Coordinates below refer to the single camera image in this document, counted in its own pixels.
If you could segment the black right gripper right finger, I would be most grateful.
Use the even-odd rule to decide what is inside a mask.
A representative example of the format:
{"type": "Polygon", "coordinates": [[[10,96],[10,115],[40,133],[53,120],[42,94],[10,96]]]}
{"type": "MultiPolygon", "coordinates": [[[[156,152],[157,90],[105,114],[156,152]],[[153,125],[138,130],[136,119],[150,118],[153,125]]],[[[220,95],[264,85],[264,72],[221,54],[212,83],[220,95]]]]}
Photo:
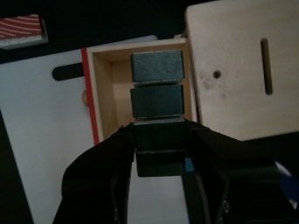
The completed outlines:
{"type": "Polygon", "coordinates": [[[204,224],[299,224],[275,161],[198,123],[184,124],[204,224]]]}

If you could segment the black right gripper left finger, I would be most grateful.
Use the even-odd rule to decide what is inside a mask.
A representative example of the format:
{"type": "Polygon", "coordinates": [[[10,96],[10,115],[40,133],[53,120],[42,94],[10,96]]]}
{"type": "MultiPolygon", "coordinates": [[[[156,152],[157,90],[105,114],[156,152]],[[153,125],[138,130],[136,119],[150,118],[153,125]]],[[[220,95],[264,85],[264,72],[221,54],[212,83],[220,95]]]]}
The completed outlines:
{"type": "Polygon", "coordinates": [[[132,133],[130,124],[120,127],[68,166],[52,224],[126,224],[132,133]]]}

